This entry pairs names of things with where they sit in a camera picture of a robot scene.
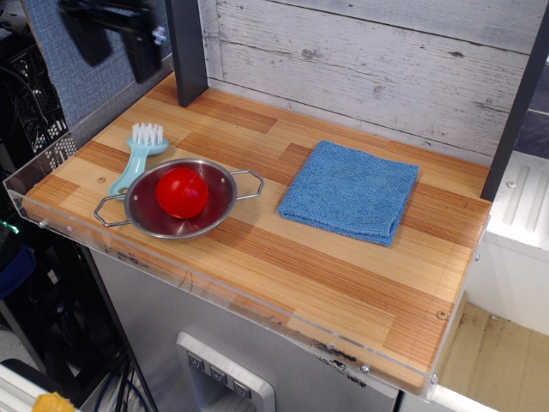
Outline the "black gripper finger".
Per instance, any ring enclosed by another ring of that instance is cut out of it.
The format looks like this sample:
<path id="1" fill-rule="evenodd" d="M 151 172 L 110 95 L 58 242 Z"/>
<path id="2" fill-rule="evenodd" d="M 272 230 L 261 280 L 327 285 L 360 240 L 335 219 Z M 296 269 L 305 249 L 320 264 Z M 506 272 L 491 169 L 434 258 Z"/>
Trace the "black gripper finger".
<path id="1" fill-rule="evenodd" d="M 143 84 L 160 70 L 160 47 L 149 33 L 123 32 L 122 39 L 136 82 Z"/>
<path id="2" fill-rule="evenodd" d="M 92 67 L 104 62 L 112 53 L 112 48 L 103 27 L 67 18 L 67 30 L 82 58 Z"/>

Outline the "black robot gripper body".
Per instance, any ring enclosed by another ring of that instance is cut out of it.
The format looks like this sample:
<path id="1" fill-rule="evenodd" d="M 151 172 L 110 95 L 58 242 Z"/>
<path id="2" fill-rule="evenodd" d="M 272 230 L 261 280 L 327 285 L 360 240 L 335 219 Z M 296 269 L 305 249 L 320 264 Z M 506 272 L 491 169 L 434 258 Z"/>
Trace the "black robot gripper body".
<path id="1" fill-rule="evenodd" d="M 73 17 L 116 33 L 149 33 L 156 45 L 167 41 L 150 1 L 59 1 L 58 9 L 66 29 L 67 18 Z"/>

